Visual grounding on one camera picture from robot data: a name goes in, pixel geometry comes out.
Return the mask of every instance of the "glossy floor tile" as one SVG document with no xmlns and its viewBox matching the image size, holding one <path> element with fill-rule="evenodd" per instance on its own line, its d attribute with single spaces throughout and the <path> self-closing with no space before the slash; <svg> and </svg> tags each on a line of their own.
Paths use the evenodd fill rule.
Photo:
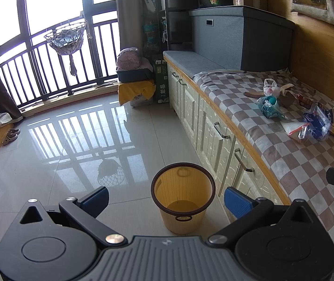
<svg viewBox="0 0 334 281">
<path fill-rule="evenodd" d="M 168 104 L 133 109 L 112 94 L 35 115 L 17 128 L 18 139 L 0 149 L 0 239 L 28 199 L 56 205 L 102 185 L 110 201 L 98 220 L 129 240 L 174 235 L 151 198 L 151 181 L 166 165 L 200 163 Z M 193 235 L 206 239 L 227 224 L 215 198 Z"/>
</svg>

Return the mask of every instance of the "checkered tablecloth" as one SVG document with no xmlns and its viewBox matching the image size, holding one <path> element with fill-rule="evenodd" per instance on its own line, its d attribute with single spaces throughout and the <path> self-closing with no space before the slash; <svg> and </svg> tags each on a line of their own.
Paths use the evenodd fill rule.
<svg viewBox="0 0 334 281">
<path fill-rule="evenodd" d="M 295 96 L 302 94 L 334 111 L 334 101 L 301 83 L 288 71 L 217 70 L 198 73 L 193 80 L 239 127 L 289 198 L 307 200 L 334 242 L 334 186 L 326 180 L 326 171 L 334 167 L 334 136 L 325 141 L 311 137 L 299 144 L 287 136 L 279 119 L 265 118 L 256 99 L 244 95 L 249 89 L 263 91 L 265 78 L 274 79 L 279 86 L 293 83 L 295 86 L 289 90 Z M 282 111 L 287 118 L 302 121 L 306 110 L 296 101 Z"/>
</svg>

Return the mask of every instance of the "pair of slippers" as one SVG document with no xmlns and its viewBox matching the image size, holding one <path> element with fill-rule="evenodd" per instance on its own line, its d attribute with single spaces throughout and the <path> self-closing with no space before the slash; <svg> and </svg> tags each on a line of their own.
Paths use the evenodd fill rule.
<svg viewBox="0 0 334 281">
<path fill-rule="evenodd" d="M 20 134 L 20 129 L 9 129 L 3 140 L 3 145 L 5 146 L 10 142 L 16 140 L 19 134 Z"/>
</svg>

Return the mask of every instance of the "wooden wall panel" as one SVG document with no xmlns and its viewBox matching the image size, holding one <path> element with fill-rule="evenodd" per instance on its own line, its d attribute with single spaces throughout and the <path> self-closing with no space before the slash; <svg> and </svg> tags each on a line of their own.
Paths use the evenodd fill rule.
<svg viewBox="0 0 334 281">
<path fill-rule="evenodd" d="M 295 22 L 289 69 L 334 100 L 334 25 L 291 13 L 292 0 L 268 0 L 268 10 Z"/>
</svg>

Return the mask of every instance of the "gray storage box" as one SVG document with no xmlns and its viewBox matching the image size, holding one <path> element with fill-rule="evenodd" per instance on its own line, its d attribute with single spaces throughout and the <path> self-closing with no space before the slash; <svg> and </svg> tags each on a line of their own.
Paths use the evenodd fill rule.
<svg viewBox="0 0 334 281">
<path fill-rule="evenodd" d="M 276 71 L 288 67 L 295 24 L 248 6 L 189 12 L 196 53 L 229 70 Z"/>
</svg>

